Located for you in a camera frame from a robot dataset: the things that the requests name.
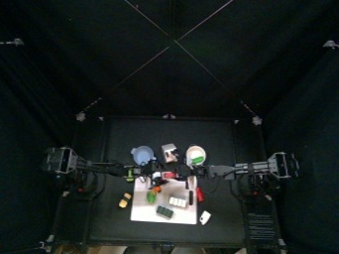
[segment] cable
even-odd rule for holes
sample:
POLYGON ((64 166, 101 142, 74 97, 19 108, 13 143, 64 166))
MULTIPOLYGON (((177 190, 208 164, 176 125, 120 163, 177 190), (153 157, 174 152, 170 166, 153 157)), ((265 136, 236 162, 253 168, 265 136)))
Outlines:
POLYGON ((220 179, 221 179, 221 177, 217 177, 217 183, 216 183, 216 185, 214 185, 214 188, 213 188, 210 191, 204 191, 204 190, 202 190, 202 193, 205 193, 205 194, 212 194, 212 193, 216 192, 217 187, 218 187, 220 179))
POLYGON ((232 188, 232 181, 229 181, 229 191, 232 196, 237 199, 238 202, 242 202, 242 200, 240 199, 240 195, 234 194, 233 188, 232 188))

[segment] toy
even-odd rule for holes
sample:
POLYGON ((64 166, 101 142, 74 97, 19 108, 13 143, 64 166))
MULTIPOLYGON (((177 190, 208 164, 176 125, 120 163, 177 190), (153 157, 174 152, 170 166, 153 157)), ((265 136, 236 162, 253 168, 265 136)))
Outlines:
POLYGON ((168 218, 172 218, 173 215, 173 211, 160 205, 156 208, 156 213, 164 215, 168 218))
POLYGON ((156 200, 156 191, 149 190, 146 192, 146 201, 148 201, 148 203, 154 203, 154 200, 156 200))
POLYGON ((174 206, 185 207, 186 200, 170 196, 170 197, 169 197, 169 204, 172 204, 172 205, 174 205, 174 206))
POLYGON ((132 195, 125 192, 124 195, 122 195, 122 198, 120 200, 118 207, 125 208, 130 198, 132 198, 132 195))
POLYGON ((210 217, 210 213, 208 211, 204 210, 201 217, 200 217, 200 222, 204 225, 206 223, 206 221, 209 220, 210 217))

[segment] black fabric wall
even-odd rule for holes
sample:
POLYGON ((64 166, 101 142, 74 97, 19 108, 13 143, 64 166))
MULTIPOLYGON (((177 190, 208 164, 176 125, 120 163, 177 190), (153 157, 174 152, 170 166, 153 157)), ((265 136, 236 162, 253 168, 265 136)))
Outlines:
POLYGON ((265 119, 270 152, 293 152, 302 177, 278 204, 292 253, 339 253, 339 52, 328 50, 265 119))
POLYGON ((38 246, 50 233, 57 195, 38 166, 48 147, 70 145, 74 123, 23 53, 3 46, 0 103, 0 252, 7 253, 38 246))

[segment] black table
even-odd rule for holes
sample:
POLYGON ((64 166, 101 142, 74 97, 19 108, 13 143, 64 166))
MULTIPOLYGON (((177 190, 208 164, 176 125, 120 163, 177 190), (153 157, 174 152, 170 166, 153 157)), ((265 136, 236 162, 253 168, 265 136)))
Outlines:
MULTIPOLYGON (((160 147, 173 143, 181 154, 196 144, 206 151, 205 165, 229 165, 265 160, 257 127, 249 120, 105 118, 80 123, 73 148, 88 160, 114 159, 134 165, 130 149, 141 145, 152 148, 161 161, 160 147)), ((244 247, 241 206, 230 194, 224 179, 198 179, 205 201, 197 205, 197 218, 204 210, 212 217, 205 225, 130 221, 130 205, 117 207, 133 184, 106 175, 104 190, 90 202, 66 197, 58 222, 57 239, 82 245, 198 245, 204 247, 244 247)))

